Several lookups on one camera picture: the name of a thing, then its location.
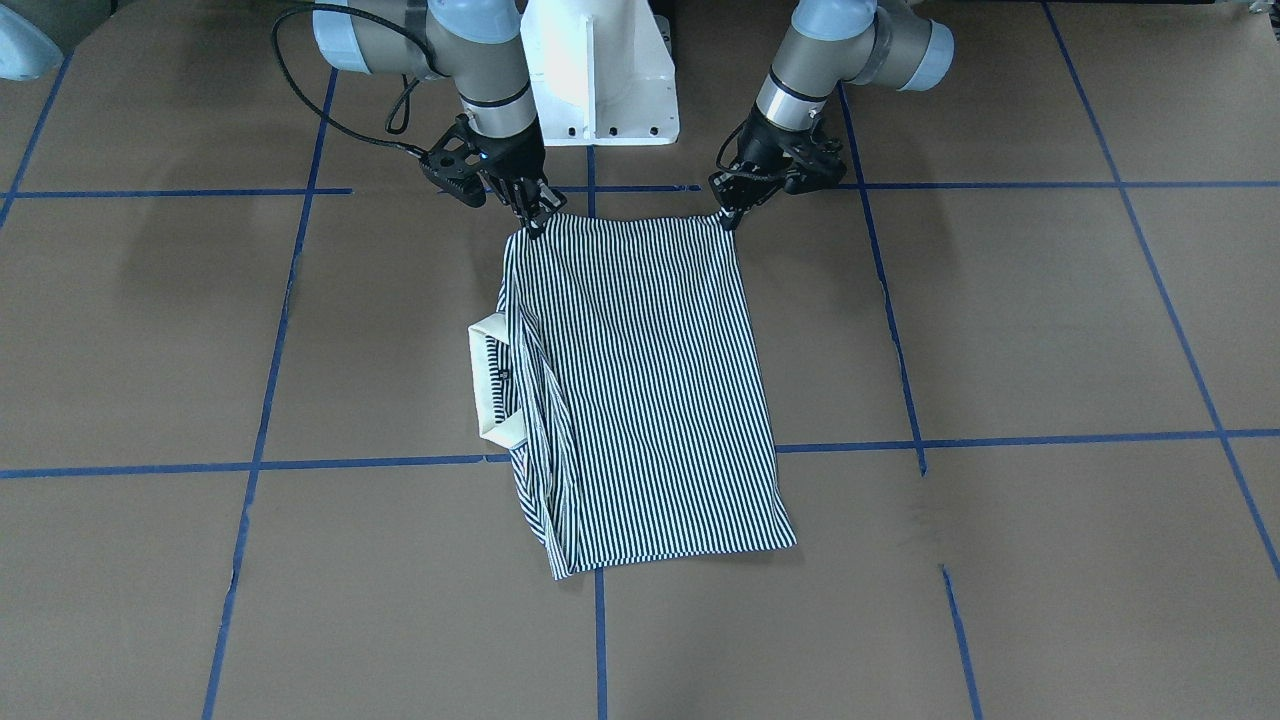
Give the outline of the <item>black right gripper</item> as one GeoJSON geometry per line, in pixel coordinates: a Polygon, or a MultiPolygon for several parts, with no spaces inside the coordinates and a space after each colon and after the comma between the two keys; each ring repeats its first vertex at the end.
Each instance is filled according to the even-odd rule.
{"type": "Polygon", "coordinates": [[[468,117],[457,115],[420,154],[419,164],[430,182],[470,208],[483,206],[493,195],[531,237],[538,237],[566,205],[566,196],[548,183],[545,160],[538,119],[509,137],[492,137],[479,132],[468,117]]]}

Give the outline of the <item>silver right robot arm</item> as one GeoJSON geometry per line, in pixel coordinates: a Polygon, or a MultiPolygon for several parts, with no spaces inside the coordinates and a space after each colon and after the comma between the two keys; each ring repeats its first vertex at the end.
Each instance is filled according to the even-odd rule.
{"type": "Polygon", "coordinates": [[[545,176],[547,150],[512,1],[306,3],[314,38],[335,69],[402,79],[407,105],[420,82],[448,79],[462,106],[430,147],[349,137],[412,156],[439,190],[470,208],[494,196],[531,237],[541,234],[564,196],[545,176]]]}

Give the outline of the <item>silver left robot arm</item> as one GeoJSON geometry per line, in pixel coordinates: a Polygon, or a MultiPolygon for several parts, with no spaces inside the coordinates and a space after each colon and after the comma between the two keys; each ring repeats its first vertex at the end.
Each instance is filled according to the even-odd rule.
{"type": "Polygon", "coordinates": [[[800,1],[745,120],[709,177],[721,225],[733,232],[776,193],[832,190],[846,176],[842,143],[823,128],[842,83],[922,92],[955,56],[954,32],[908,1],[800,1]]]}

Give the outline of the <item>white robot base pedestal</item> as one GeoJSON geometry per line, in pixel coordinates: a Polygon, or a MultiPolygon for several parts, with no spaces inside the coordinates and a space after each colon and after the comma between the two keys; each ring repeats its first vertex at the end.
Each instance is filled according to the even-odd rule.
{"type": "Polygon", "coordinates": [[[530,1],[521,37],[545,146],[677,142],[675,61],[648,1],[530,1]]]}

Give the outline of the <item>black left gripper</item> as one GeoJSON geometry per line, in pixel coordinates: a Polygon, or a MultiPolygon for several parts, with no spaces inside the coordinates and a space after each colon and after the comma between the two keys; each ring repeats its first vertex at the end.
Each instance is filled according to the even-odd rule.
{"type": "Polygon", "coordinates": [[[778,192],[835,188],[849,172],[842,147],[826,133],[820,114],[804,120],[801,129],[787,129],[753,108],[721,145],[708,178],[721,227],[735,232],[750,210],[778,192]]]}

